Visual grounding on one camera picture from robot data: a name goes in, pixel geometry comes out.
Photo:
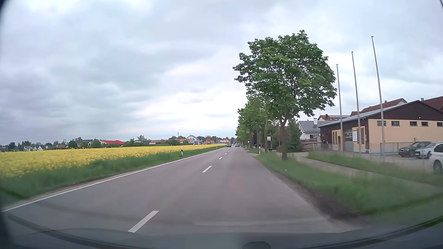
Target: distant village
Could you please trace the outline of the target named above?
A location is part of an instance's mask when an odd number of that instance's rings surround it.
[[[233,143],[234,137],[217,137],[217,136],[172,136],[168,139],[146,139],[144,135],[140,135],[137,139],[132,138],[129,141],[123,142],[120,140],[105,140],[105,139],[82,139],[81,137],[72,139],[67,142],[66,139],[60,143],[54,141],[42,144],[40,142],[32,143],[30,141],[22,141],[16,144],[10,142],[7,145],[0,145],[1,152],[14,151],[43,151],[43,150],[57,150],[57,149],[77,149],[77,148],[115,148],[115,147],[135,147],[135,146],[172,146],[172,145],[194,145],[194,144],[227,144]]]

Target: car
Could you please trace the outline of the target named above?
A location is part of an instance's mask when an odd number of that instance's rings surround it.
[[[408,147],[403,147],[400,148],[398,150],[398,155],[401,157],[415,157],[415,150],[416,149],[420,149],[420,148],[424,148],[426,147],[428,144],[430,144],[430,141],[417,141],[414,142],[413,144],[409,145]]]
[[[429,157],[431,156],[431,150],[435,146],[435,144],[437,143],[432,142],[424,148],[416,149],[416,158],[429,159]]]
[[[436,174],[443,173],[443,142],[438,142],[431,150],[431,156],[429,157],[429,163],[434,169]]]

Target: black car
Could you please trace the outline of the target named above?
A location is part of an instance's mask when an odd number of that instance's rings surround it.
[[[408,147],[400,148],[398,150],[398,155],[400,155],[401,157],[405,157],[405,156],[414,157],[416,149],[424,148],[430,143],[431,143],[430,141],[415,142],[415,143],[409,145]]]

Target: flagpole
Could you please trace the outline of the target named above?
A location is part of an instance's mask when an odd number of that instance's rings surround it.
[[[344,137],[343,137],[343,117],[342,117],[342,95],[340,92],[340,78],[338,77],[338,64],[337,64],[337,82],[338,82],[338,101],[339,101],[339,105],[340,105],[340,146],[342,148],[342,152],[343,154],[345,154],[345,141],[344,141]]]
[[[377,71],[377,81],[378,81],[378,94],[380,96],[380,116],[381,116],[381,160],[385,161],[385,121],[383,119],[383,101],[381,100],[381,87],[380,87],[380,75],[378,74],[378,63],[377,63],[377,55],[375,54],[375,44],[374,44],[374,36],[371,36],[372,40],[372,48],[374,49],[374,59],[375,59],[375,70]]]
[[[358,142],[358,154],[359,154],[359,156],[361,156],[360,108],[359,108],[359,104],[358,104],[357,76],[355,75],[354,52],[353,51],[351,51],[351,55],[352,55],[352,67],[354,67],[355,96],[357,98],[357,118],[358,118],[357,142]]]

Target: road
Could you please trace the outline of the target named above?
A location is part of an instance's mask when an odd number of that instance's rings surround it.
[[[240,147],[222,148],[5,213],[54,230],[141,235],[343,231],[253,156]],[[13,235],[30,232],[12,221],[8,226]]]

